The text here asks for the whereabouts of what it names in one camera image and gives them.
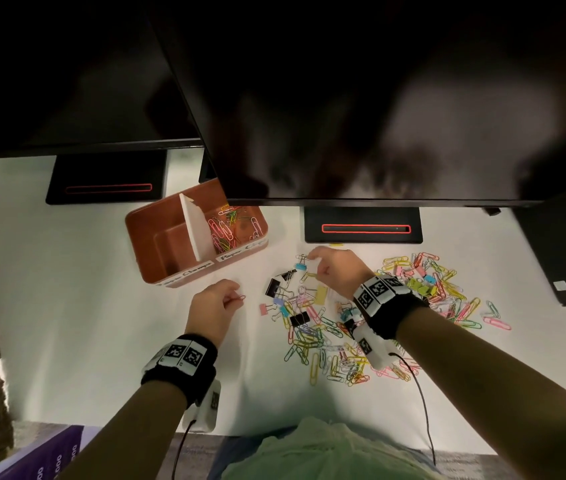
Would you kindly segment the purple box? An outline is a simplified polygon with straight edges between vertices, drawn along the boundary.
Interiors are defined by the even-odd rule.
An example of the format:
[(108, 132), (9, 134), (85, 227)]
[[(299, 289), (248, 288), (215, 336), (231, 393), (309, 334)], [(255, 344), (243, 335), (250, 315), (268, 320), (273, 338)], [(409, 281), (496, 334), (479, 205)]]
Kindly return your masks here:
[(0, 461), (0, 480), (56, 480), (100, 432), (83, 425), (54, 425)]

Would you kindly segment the person's right forearm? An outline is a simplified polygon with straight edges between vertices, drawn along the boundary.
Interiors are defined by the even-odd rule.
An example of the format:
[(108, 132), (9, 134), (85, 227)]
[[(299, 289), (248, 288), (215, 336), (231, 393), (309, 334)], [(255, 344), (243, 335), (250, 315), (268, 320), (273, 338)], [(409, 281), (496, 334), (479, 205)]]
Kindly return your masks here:
[(397, 339), (463, 418), (527, 480), (566, 480), (566, 389), (429, 308)]

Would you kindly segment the brown organizer box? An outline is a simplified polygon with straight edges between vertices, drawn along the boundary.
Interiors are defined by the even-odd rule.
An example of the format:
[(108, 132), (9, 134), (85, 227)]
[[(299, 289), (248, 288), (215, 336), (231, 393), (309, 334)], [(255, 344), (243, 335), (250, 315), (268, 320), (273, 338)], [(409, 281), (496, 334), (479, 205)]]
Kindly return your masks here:
[[(228, 204), (222, 186), (216, 178), (180, 193), (192, 198), (205, 215)], [(144, 282), (175, 289), (267, 247), (269, 226), (259, 208), (258, 213), (266, 224), (264, 237), (243, 244), (237, 249), (216, 254), (213, 260), (198, 262), (186, 229), (180, 193), (134, 210), (125, 219), (136, 263)]]

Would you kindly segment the person's right hand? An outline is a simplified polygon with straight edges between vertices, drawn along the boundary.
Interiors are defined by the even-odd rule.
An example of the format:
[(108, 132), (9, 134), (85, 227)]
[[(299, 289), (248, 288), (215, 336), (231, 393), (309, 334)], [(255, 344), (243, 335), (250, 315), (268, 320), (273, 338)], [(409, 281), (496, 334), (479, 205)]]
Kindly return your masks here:
[(376, 275), (351, 250), (317, 246), (309, 252), (307, 259), (318, 261), (317, 281), (347, 300), (352, 300), (359, 286)]

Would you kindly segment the black right wristband with markers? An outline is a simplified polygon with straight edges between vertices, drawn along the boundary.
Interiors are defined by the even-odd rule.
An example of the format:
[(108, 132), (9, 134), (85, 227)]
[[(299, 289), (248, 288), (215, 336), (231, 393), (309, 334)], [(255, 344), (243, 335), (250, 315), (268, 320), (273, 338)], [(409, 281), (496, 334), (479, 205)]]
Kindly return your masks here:
[(418, 308), (429, 302), (393, 276), (374, 276), (359, 285), (353, 301), (369, 327), (385, 340), (397, 338), (398, 327)]

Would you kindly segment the pile of colourful paper clips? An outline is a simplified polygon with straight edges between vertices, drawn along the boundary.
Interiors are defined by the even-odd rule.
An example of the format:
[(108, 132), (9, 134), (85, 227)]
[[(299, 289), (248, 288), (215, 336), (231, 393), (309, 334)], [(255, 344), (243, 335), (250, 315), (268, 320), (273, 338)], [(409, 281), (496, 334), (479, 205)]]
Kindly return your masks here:
[[(295, 255), (295, 263), (297, 262), (296, 257), (298, 255), (304, 255), (306, 263), (312, 264), (304, 253)], [(443, 266), (440, 258), (437, 261), (437, 265), (447, 272), (446, 297), (439, 300), (435, 306), (430, 306), (432, 310), (448, 322), (452, 322), (466, 330), (512, 330), (511, 321), (499, 312), (493, 301), (488, 299), (483, 301), (479, 297), (466, 297), (463, 289), (453, 282), (457, 271)], [(365, 320), (360, 311), (359, 313), (358, 318), (360, 321)], [(311, 386), (315, 386), (320, 377), (352, 387), (364, 384), (374, 376), (409, 382), (419, 374), (421, 370), (420, 365), (407, 352), (404, 357), (399, 357), (399, 363), (393, 366), (393, 368), (388, 367), (383, 371), (375, 371), (351, 334), (358, 323), (354, 321), (339, 322), (334, 305), (327, 305), (324, 318), (331, 322), (331, 327), (309, 322), (304, 326), (287, 328), (283, 317), (272, 321), (280, 322), (286, 329), (289, 348), (284, 355), (284, 361), (293, 362), (299, 360), (309, 371)]]

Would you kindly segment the group of pastel binder clips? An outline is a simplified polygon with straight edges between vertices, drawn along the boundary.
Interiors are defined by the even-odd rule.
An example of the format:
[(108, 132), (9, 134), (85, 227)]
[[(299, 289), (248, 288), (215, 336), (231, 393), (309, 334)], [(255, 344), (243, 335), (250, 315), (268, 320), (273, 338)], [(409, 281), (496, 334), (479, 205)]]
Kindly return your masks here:
[[(272, 321), (283, 317), (285, 326), (290, 328), (290, 316), (307, 311), (310, 322), (331, 327), (331, 322), (324, 318), (324, 314), (327, 305), (334, 305), (339, 322), (358, 323), (360, 313), (356, 306), (350, 301), (343, 301), (342, 296), (317, 281), (317, 266), (307, 264), (304, 255), (298, 255), (296, 259), (297, 262), (291, 269), (298, 271), (290, 282), (281, 281), (280, 273), (271, 277), (281, 281), (280, 294), (274, 299), (264, 294), (263, 301), (259, 304), (260, 314), (269, 316)], [(430, 306), (435, 306), (446, 297), (447, 272), (437, 265), (438, 260), (438, 256), (429, 253), (385, 258), (376, 274), (396, 277), (415, 295), (427, 300)]]

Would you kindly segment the large black monitor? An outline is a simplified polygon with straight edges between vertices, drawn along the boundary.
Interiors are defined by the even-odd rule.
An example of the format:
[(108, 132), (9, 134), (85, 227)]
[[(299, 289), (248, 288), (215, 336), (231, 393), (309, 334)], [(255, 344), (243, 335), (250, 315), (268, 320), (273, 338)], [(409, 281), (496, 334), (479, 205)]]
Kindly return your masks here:
[(566, 192), (566, 0), (143, 0), (231, 201)]

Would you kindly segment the small black monitor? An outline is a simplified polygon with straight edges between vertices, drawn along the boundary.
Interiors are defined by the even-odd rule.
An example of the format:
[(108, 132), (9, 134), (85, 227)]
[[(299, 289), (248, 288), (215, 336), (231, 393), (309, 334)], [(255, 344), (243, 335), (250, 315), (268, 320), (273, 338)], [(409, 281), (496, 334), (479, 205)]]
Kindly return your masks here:
[(202, 147), (150, 0), (0, 0), (0, 158)]

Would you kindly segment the black wristband with markers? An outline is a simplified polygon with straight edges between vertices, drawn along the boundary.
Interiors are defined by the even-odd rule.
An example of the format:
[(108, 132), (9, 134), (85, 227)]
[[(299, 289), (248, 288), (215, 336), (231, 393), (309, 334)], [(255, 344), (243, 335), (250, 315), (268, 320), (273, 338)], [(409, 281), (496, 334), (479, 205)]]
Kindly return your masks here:
[(385, 340), (397, 338), (398, 327), (418, 308), (429, 302), (393, 276), (374, 276), (359, 285), (353, 301), (369, 327)]
[(149, 381), (172, 384), (187, 405), (200, 406), (215, 377), (218, 349), (209, 339), (186, 333), (162, 347), (144, 366), (141, 385)]

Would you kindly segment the black monitor base red stripe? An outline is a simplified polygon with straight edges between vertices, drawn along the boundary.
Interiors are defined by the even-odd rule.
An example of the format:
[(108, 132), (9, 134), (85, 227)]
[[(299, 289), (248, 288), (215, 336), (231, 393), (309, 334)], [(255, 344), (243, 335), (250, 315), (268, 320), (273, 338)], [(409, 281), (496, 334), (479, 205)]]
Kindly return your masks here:
[(417, 207), (303, 208), (304, 240), (313, 244), (421, 244)]
[(150, 202), (165, 196), (167, 150), (58, 155), (48, 205)]

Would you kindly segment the person's left hand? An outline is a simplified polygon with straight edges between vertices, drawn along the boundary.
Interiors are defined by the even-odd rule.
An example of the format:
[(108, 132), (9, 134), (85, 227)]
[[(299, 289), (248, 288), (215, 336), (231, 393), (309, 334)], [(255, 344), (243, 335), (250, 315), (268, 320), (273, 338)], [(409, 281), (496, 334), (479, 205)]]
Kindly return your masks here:
[(216, 348), (219, 348), (236, 312), (215, 309), (211, 302), (210, 285), (192, 298), (184, 333), (208, 339)]

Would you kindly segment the white box divider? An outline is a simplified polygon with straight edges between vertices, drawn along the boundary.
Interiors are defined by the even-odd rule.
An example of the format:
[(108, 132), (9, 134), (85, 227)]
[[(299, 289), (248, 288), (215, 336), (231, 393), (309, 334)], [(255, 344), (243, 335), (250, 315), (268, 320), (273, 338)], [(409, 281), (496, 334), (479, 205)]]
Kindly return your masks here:
[(192, 198), (184, 193), (179, 194), (179, 199), (196, 260), (198, 262), (213, 260), (216, 256), (216, 247), (204, 212)]

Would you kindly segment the black left wristband with markers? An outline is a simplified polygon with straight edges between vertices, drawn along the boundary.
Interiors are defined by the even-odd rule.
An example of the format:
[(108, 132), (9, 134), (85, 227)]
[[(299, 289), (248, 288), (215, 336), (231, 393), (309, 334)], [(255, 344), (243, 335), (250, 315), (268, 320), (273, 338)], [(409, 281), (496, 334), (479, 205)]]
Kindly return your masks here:
[(144, 366), (141, 385), (149, 381), (172, 384), (187, 405), (200, 406), (215, 377), (218, 349), (209, 339), (186, 333), (162, 347)]

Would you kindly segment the light green shirt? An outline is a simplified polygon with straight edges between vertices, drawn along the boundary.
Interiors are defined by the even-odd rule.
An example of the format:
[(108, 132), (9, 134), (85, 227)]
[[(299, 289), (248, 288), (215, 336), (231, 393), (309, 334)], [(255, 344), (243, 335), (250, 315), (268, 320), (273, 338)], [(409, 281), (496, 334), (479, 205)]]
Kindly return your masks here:
[(434, 461), (374, 431), (307, 417), (223, 442), (207, 480), (446, 480)]

